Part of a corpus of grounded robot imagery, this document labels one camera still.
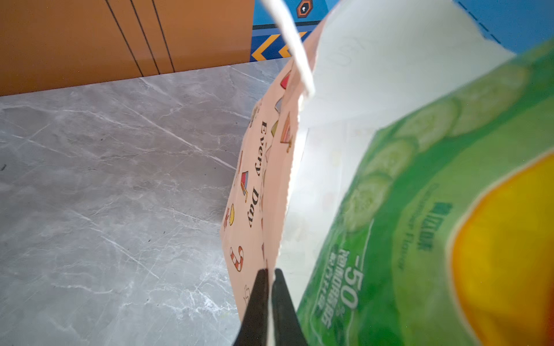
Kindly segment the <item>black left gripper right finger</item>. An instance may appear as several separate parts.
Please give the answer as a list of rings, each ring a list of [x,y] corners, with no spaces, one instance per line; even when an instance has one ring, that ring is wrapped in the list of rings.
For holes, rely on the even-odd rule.
[[[308,346],[294,309],[283,271],[275,269],[271,288],[274,341],[277,346]]]

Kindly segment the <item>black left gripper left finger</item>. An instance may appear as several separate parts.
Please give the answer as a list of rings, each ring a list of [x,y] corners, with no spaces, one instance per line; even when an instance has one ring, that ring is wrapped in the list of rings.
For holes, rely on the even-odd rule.
[[[242,325],[233,346],[266,346],[268,333],[268,270],[259,270]]]

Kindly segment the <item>green cucumber chips bag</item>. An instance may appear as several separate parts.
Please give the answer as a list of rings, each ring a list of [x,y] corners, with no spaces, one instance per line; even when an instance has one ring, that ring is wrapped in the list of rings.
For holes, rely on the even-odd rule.
[[[377,132],[297,310],[309,345],[553,344],[553,42]]]

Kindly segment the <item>white paper bag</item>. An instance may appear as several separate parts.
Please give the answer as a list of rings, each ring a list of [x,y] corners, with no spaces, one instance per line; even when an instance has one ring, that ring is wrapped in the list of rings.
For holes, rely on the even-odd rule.
[[[340,1],[252,111],[221,237],[237,310],[260,269],[298,303],[375,133],[517,52],[515,1]]]

